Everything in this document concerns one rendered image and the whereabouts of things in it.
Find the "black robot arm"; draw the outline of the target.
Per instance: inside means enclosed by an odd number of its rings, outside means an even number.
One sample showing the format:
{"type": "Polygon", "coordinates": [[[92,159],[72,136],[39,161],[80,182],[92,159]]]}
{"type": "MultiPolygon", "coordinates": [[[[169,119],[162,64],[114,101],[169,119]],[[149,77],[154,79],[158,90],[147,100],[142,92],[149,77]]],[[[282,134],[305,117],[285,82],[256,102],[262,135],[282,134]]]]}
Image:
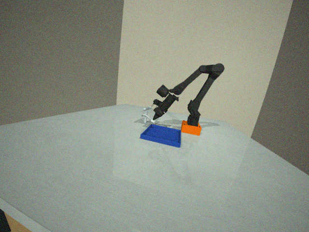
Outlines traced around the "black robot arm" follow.
{"type": "Polygon", "coordinates": [[[193,72],[186,80],[184,80],[182,83],[175,86],[173,89],[168,89],[164,85],[162,85],[158,90],[157,93],[163,98],[165,98],[165,101],[168,102],[170,105],[172,105],[175,100],[179,101],[179,97],[176,97],[175,95],[180,95],[185,88],[193,82],[199,75],[202,73],[209,74],[208,79],[204,83],[202,89],[197,94],[195,99],[192,101],[190,100],[190,103],[188,104],[188,111],[190,112],[190,115],[188,117],[187,123],[191,126],[198,127],[198,121],[200,117],[200,113],[198,111],[198,108],[200,106],[200,103],[202,99],[205,97],[205,94],[211,87],[212,83],[219,77],[220,74],[224,71],[224,66],[221,63],[217,63],[215,65],[201,65],[195,72],[193,72]],[[171,95],[170,93],[174,93],[171,95]]]}

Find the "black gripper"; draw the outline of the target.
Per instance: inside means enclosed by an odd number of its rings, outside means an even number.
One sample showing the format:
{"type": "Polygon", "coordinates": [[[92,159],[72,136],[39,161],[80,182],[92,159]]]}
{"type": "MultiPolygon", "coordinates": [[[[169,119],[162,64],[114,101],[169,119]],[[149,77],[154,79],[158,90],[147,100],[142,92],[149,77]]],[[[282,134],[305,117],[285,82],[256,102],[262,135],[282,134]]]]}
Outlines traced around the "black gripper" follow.
{"type": "Polygon", "coordinates": [[[162,102],[163,102],[163,104],[161,105],[160,108],[157,107],[157,108],[154,109],[155,115],[154,115],[153,120],[155,120],[155,119],[161,117],[163,114],[165,114],[165,113],[168,111],[169,107],[171,106],[171,105],[170,105],[168,102],[166,102],[165,100],[162,101],[162,102]],[[164,113],[164,112],[165,112],[165,113],[164,113]]]}

